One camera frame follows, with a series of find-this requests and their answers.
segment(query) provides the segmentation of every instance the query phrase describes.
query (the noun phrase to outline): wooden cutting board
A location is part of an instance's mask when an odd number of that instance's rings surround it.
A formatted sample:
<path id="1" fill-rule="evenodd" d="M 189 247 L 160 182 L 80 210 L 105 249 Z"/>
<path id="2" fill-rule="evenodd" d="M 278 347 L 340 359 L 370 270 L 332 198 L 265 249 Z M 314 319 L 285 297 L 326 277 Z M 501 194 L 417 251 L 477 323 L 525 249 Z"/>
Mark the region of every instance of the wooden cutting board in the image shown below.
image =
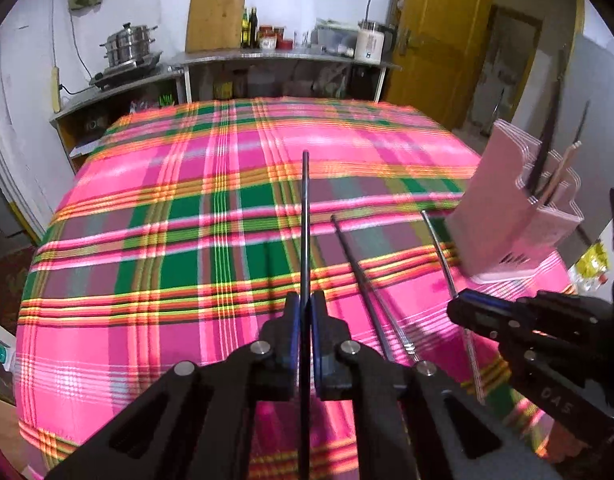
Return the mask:
<path id="1" fill-rule="evenodd" d="M 245 0 L 191 0 L 185 52 L 239 48 Z"/>

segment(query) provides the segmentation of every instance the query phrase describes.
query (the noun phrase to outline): open door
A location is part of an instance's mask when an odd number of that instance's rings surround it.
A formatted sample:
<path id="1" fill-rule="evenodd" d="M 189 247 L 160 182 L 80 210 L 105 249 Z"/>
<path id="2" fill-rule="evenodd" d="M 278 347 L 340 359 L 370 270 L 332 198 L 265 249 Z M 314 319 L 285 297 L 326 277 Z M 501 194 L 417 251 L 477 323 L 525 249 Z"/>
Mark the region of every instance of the open door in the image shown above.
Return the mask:
<path id="1" fill-rule="evenodd" d="M 492 0 L 404 0 L 387 101 L 451 130 L 462 124 L 481 69 Z"/>

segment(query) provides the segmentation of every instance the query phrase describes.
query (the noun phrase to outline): screw head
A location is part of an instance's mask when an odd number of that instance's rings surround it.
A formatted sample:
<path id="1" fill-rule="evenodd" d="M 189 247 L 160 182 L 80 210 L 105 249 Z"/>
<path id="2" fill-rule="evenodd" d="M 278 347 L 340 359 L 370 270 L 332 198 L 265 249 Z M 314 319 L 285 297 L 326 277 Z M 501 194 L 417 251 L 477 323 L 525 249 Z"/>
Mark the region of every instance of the screw head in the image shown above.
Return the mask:
<path id="1" fill-rule="evenodd" d="M 267 341 L 263 340 L 254 341 L 249 346 L 249 350 L 256 355 L 265 355 L 271 350 L 271 345 Z"/>
<path id="2" fill-rule="evenodd" d="M 416 371 L 426 377 L 431 377 L 436 373 L 436 365 L 431 361 L 420 361 L 416 365 Z"/>
<path id="3" fill-rule="evenodd" d="M 176 366 L 174 366 L 174 373 L 179 376 L 191 375 L 193 373 L 196 365 L 191 361 L 181 361 Z"/>
<path id="4" fill-rule="evenodd" d="M 360 343 L 358 343 L 358 341 L 354 341 L 353 339 L 348 339 L 340 344 L 340 349 L 345 354 L 356 355 L 358 352 L 360 352 Z"/>

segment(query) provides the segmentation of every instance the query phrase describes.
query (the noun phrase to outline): plaid tablecloth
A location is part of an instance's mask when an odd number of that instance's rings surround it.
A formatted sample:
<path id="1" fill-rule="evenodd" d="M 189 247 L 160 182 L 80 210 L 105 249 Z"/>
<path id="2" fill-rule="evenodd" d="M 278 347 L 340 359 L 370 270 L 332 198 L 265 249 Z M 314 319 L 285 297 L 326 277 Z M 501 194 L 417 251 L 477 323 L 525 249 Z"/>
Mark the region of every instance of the plaid tablecloth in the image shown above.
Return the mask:
<path id="1" fill-rule="evenodd" d="M 312 288 L 378 348 L 329 221 L 397 305 L 420 354 L 470 387 L 460 330 L 420 211 L 455 207 L 479 157 L 412 108 L 255 99 L 127 116 L 104 136 L 33 260 L 18 327 L 16 399 L 43 476 L 181 360 L 209 364 L 257 337 L 299 288 L 301 153 L 311 155 Z M 456 258 L 450 263 L 455 266 Z M 457 288 L 515 298 L 564 290 L 557 255 L 531 280 Z M 545 452 L 551 421 L 506 385 L 476 337 L 489 405 Z M 403 363 L 405 354 L 393 340 Z M 349 402 L 314 400 L 315 478 L 357 473 Z M 292 478 L 295 406 L 258 406 L 250 475 Z"/>

